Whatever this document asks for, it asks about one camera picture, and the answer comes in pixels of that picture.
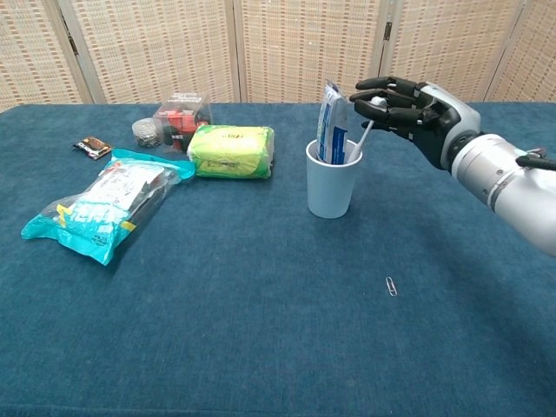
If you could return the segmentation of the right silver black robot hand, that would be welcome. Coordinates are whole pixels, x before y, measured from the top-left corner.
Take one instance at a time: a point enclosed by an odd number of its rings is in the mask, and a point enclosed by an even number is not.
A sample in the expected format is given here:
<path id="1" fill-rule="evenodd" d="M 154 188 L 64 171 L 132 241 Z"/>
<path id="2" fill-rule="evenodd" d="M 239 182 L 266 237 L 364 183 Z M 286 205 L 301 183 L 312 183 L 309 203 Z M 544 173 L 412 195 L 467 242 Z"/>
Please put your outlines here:
<path id="1" fill-rule="evenodd" d="M 349 97 L 373 128 L 412 142 L 437 169 L 450 170 L 450 148 L 461 137 L 480 133 L 480 114 L 443 88 L 382 76 L 360 81 Z"/>

